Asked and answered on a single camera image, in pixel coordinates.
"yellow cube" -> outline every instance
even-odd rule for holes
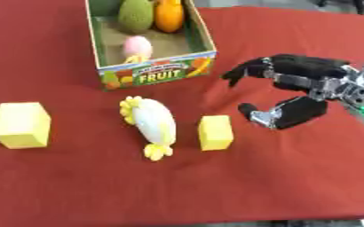
[[[10,149],[46,147],[51,117],[39,103],[0,105],[0,143]]]
[[[199,125],[202,151],[224,150],[233,142],[230,118],[227,115],[203,116]]]

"cardboard box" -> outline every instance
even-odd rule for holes
[[[144,34],[154,46],[152,58],[123,64],[123,42],[117,13],[123,0],[86,0],[96,67],[106,90],[169,82],[208,74],[217,50],[193,0],[183,0],[186,20],[174,34],[155,27]]]

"box label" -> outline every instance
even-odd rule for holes
[[[188,65],[183,63],[165,64],[136,69],[133,73],[134,85],[146,85],[158,82],[169,82],[186,75]]]

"red tablecloth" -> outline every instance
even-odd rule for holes
[[[83,1],[0,1],[0,103],[39,101],[53,119],[47,149],[0,145],[0,227],[116,226],[364,216],[364,125],[337,104],[327,116],[271,131],[248,123],[298,95],[218,77],[247,59],[300,53],[364,63],[364,17],[261,8],[201,9],[218,46],[211,76],[99,89]],[[174,156],[145,160],[146,141],[119,116],[127,95],[175,115]],[[229,114],[235,141],[200,153],[196,123]]]

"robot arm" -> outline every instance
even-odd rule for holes
[[[307,97],[292,98],[267,112],[240,104],[244,116],[267,128],[286,129],[310,121],[327,111],[327,99],[339,99],[346,109],[364,121],[364,67],[358,71],[349,62],[290,54],[252,59],[223,75],[233,87],[244,76],[270,78],[278,88],[304,90]]]

